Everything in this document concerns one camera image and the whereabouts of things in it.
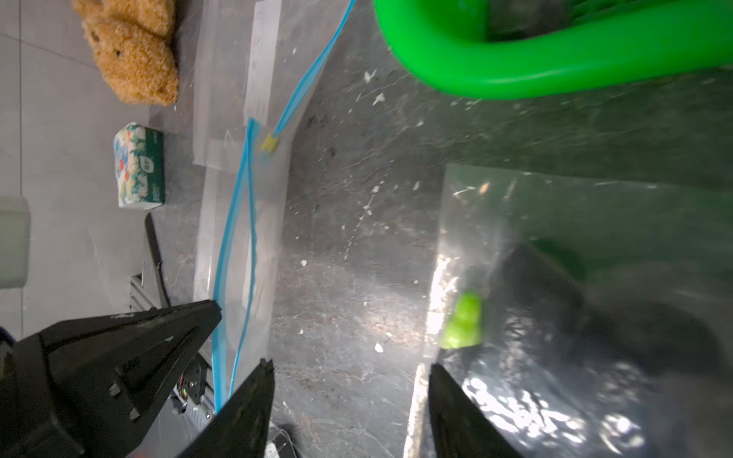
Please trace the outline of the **clear zip-top bag blue zipper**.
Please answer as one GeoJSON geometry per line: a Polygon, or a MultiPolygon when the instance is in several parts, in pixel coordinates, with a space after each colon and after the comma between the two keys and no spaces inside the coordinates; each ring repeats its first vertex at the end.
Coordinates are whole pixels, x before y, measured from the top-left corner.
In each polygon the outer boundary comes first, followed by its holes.
{"type": "Polygon", "coordinates": [[[445,174],[408,457],[728,457],[732,197],[445,174]]]}

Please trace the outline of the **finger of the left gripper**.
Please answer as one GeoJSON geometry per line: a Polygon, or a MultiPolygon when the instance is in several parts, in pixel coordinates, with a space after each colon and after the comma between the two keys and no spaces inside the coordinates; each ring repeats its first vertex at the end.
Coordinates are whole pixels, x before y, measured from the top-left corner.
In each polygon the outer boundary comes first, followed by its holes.
{"type": "Polygon", "coordinates": [[[221,320],[213,301],[1,333],[4,457],[126,457],[221,320]]]}

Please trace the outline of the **dark eggplant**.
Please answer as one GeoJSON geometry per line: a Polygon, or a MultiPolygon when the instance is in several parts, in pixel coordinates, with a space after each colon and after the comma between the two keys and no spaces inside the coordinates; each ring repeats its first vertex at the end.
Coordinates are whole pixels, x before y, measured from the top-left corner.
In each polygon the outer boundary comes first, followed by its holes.
{"type": "Polygon", "coordinates": [[[615,272],[585,285],[565,257],[517,244],[480,274],[478,339],[442,345],[459,376],[492,370],[507,382],[546,375],[566,385],[629,378],[644,387],[732,384],[732,291],[669,269],[615,272]]]}

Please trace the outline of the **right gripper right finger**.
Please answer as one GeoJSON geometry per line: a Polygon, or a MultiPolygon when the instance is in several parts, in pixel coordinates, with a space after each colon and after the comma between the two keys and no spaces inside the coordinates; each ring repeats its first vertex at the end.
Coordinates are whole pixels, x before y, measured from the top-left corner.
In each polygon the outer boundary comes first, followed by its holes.
{"type": "Polygon", "coordinates": [[[428,404],[437,457],[521,457],[440,364],[431,365],[428,404]]]}

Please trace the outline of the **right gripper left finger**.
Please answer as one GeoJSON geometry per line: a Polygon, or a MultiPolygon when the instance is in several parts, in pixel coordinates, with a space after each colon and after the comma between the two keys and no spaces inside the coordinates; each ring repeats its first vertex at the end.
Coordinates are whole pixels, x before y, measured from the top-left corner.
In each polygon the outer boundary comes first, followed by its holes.
{"type": "Polygon", "coordinates": [[[265,457],[274,391],[273,361],[261,359],[214,420],[179,457],[265,457]]]}

